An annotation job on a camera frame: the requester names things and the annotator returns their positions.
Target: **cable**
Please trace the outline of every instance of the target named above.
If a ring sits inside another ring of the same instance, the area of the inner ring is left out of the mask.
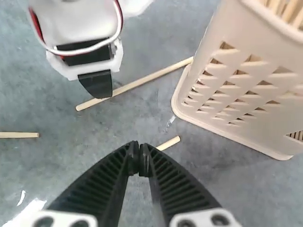
[[[123,16],[122,16],[122,11],[120,9],[120,5],[118,3],[118,1],[114,0],[114,8],[115,8],[115,12],[117,15],[117,29],[116,32],[114,33],[114,35],[112,37],[109,37],[106,40],[101,41],[100,43],[97,43],[93,46],[90,47],[86,47],[83,49],[78,49],[78,50],[72,50],[72,51],[59,51],[59,50],[55,50],[52,49],[51,47],[47,46],[44,41],[41,39],[41,37],[39,36],[39,34],[37,33],[37,30],[35,29],[35,33],[36,36],[38,37],[38,41],[39,43],[49,52],[55,54],[55,55],[60,55],[60,56],[73,56],[73,55],[79,55],[79,54],[84,54],[84,53],[89,53],[92,51],[95,51],[99,48],[101,48],[102,46],[108,45],[109,43],[112,43],[113,41],[115,41],[122,30],[122,23],[123,23]]]

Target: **basket with diamond holes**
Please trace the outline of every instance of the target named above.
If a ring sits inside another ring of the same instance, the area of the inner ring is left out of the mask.
[[[171,104],[275,159],[303,152],[303,32],[258,0],[222,0]]]

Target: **floor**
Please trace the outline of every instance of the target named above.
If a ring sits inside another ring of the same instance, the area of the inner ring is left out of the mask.
[[[192,56],[218,2],[156,0],[143,15],[125,21],[125,56],[114,86]],[[76,112],[90,96],[48,65],[27,21],[26,0],[0,5],[1,130],[41,133],[39,139],[0,142],[0,225],[33,200],[50,203],[121,145],[131,140],[158,145],[180,135],[182,142],[166,152],[243,226],[303,226],[303,155],[278,162],[183,120],[168,124],[182,70]],[[148,182],[131,178],[119,226],[156,227],[150,200]]]

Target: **wooden stick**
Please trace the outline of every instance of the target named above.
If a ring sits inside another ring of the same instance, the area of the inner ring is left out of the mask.
[[[143,77],[143,78],[138,79],[138,80],[136,80],[134,82],[131,82],[131,83],[126,84],[126,85],[124,85],[122,87],[119,87],[119,88],[117,88],[116,90],[113,91],[113,96],[112,97],[120,95],[120,94],[122,94],[122,93],[124,93],[126,91],[129,91],[129,90],[131,90],[131,89],[133,89],[135,87],[141,86],[141,85],[143,85],[143,84],[145,84],[147,82],[150,82],[150,81],[152,81],[154,79],[157,79],[159,77],[164,76],[165,74],[168,74],[168,73],[170,73],[172,71],[175,71],[175,70],[177,70],[177,69],[179,69],[179,68],[181,68],[183,66],[186,66],[186,65],[192,63],[193,59],[194,59],[193,57],[187,58],[187,59],[185,59],[183,61],[180,61],[180,62],[178,62],[178,63],[176,63],[174,65],[168,66],[168,67],[166,67],[164,69],[161,69],[161,70],[159,70],[157,72],[154,72],[154,73],[152,73],[152,74],[150,74],[150,75],[148,75],[146,77]],[[102,99],[93,98],[93,99],[91,99],[91,100],[89,100],[89,101],[87,101],[85,103],[82,103],[82,104],[76,106],[76,110],[77,111],[81,111],[81,110],[87,109],[87,108],[89,108],[89,107],[91,107],[93,105],[96,105],[96,104],[101,103],[101,102],[103,102],[105,100],[108,100],[108,99],[110,99],[110,97],[109,98],[102,98]]]
[[[263,6],[267,5],[268,0],[259,0]]]
[[[282,0],[276,14],[281,16],[285,7],[286,7],[286,0]]]
[[[294,14],[294,11],[296,9],[296,6],[298,5],[299,0],[289,0],[289,3],[287,4],[284,13],[282,15],[282,19],[285,22],[289,22],[292,15]]]
[[[38,132],[0,132],[0,139],[39,138]]]
[[[281,4],[281,0],[272,0],[269,3],[269,8],[271,9],[271,11],[276,14],[278,12],[279,6]]]
[[[295,17],[292,25],[295,28],[299,28],[301,26],[302,22],[303,22],[303,8],[300,10],[298,15]]]
[[[170,148],[171,146],[179,143],[180,141],[181,141],[180,136],[176,136],[176,137],[172,138],[171,140],[157,146],[156,149],[158,149],[159,151],[163,151],[163,150],[166,150],[167,148]]]

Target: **beige plastic basket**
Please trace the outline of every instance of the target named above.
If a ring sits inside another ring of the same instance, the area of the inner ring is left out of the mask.
[[[281,2],[222,0],[171,104],[181,119],[288,160],[303,152],[303,10]]]

